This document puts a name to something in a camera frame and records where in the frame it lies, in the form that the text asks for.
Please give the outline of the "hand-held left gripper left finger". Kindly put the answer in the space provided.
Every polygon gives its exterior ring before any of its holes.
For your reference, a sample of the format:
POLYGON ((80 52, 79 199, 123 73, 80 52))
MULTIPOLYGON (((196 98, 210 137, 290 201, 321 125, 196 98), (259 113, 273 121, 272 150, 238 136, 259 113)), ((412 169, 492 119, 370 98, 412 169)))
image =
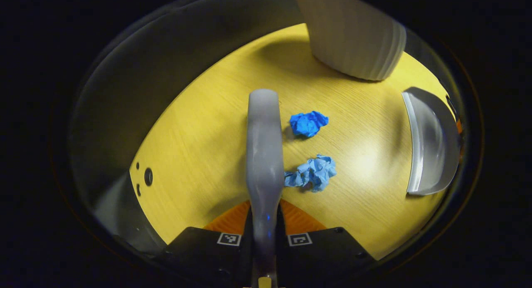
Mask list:
POLYGON ((251 207, 227 210, 202 229, 187 227, 160 254, 160 263, 192 288, 251 287, 251 207))

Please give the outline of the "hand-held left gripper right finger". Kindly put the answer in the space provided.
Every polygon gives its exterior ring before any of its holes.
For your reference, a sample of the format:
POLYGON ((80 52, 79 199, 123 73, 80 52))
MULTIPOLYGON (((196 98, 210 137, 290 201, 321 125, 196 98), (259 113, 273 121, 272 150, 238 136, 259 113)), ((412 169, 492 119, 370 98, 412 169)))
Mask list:
POLYGON ((292 203, 281 200, 277 226, 280 288, 346 287, 377 264, 343 227, 327 228, 292 203))

